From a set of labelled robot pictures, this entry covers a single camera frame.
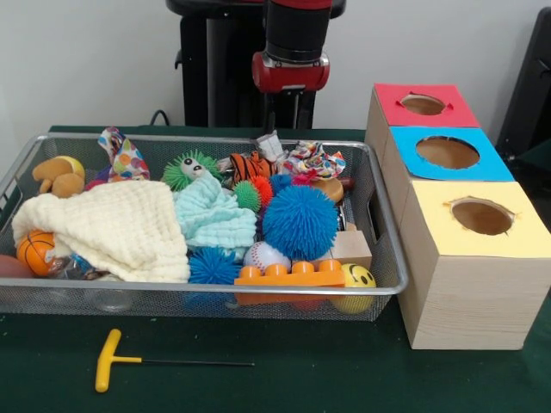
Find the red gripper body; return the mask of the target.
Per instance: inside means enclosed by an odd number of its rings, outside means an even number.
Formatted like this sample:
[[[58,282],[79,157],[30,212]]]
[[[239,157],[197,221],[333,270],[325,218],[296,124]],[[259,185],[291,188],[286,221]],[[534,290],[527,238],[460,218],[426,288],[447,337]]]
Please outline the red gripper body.
[[[251,63],[253,82],[262,93],[317,92],[325,87],[330,69],[324,52],[318,60],[306,64],[286,63],[272,59],[266,52],[255,52]]]

